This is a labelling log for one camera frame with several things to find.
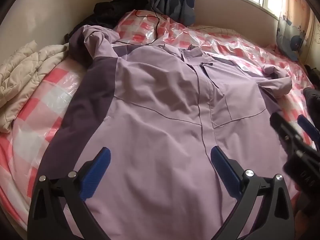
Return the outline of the lilac purple jacket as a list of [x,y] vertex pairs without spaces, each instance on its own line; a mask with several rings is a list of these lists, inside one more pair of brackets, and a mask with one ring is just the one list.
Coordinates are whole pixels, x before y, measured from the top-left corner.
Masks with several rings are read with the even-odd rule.
[[235,205],[210,162],[219,146],[262,177],[287,155],[270,125],[292,80],[261,74],[189,46],[117,46],[119,34],[85,25],[69,55],[87,68],[41,160],[61,178],[103,147],[111,164],[87,204],[111,239],[211,239]]

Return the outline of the black clothes pile at headboard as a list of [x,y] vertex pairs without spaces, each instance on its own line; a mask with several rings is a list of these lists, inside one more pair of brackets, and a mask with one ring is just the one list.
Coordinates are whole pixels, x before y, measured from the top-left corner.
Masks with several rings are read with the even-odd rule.
[[78,23],[73,30],[64,36],[65,43],[69,42],[72,35],[84,25],[98,25],[113,29],[121,18],[133,10],[145,10],[148,0],[112,0],[100,2],[94,6],[93,14]]

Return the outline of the black puffer jacket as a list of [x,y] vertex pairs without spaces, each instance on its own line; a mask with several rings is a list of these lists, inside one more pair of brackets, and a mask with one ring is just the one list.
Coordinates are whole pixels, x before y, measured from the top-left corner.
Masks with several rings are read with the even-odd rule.
[[308,78],[314,88],[304,88],[303,95],[306,100],[308,114],[310,115],[314,125],[319,129],[319,70],[311,68],[307,64],[304,67],[306,68]]

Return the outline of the pink checked plastic bed cover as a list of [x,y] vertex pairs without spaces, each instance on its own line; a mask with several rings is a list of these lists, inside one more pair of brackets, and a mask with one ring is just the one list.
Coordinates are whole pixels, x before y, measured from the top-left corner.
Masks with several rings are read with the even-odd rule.
[[[262,48],[231,29],[205,25],[187,28],[149,11],[127,13],[116,26],[116,32],[122,41],[134,44],[157,38],[178,48],[199,46],[208,53],[225,55],[256,73],[266,64],[281,67],[292,79],[291,91],[279,99],[285,119],[297,126],[298,116],[308,113],[303,89],[312,84],[306,72],[301,64],[282,56],[274,46]],[[10,132],[1,134],[1,206],[23,229],[27,227],[30,196],[40,161],[85,73],[80,64],[67,57],[66,46],[47,46],[37,53],[35,42],[21,47],[4,61],[4,66],[34,62],[36,57],[51,71],[25,100]]]

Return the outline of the blue cartoon pillow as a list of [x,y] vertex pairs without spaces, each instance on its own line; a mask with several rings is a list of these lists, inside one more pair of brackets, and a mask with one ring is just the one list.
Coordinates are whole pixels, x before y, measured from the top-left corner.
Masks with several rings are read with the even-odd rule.
[[280,52],[291,61],[298,61],[300,49],[305,41],[306,30],[286,16],[280,16],[277,26],[276,42]]

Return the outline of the pink curtain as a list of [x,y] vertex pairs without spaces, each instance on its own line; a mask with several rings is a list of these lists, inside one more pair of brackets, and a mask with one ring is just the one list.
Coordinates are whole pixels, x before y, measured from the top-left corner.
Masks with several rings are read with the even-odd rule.
[[282,0],[282,15],[286,15],[294,25],[301,25],[306,30],[305,40],[309,38],[315,15],[306,0]]

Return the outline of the beige quilted blanket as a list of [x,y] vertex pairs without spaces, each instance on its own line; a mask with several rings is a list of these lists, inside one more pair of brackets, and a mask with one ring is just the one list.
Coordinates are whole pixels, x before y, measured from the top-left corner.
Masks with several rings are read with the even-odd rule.
[[30,99],[42,80],[67,55],[69,44],[54,44],[38,50],[33,40],[1,64],[1,132],[9,133],[11,123]]

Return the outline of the blue patterned curtain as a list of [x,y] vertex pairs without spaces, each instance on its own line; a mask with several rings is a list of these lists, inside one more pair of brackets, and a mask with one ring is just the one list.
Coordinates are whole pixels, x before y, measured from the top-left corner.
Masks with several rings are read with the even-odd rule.
[[186,27],[195,23],[195,0],[152,0],[151,7]]

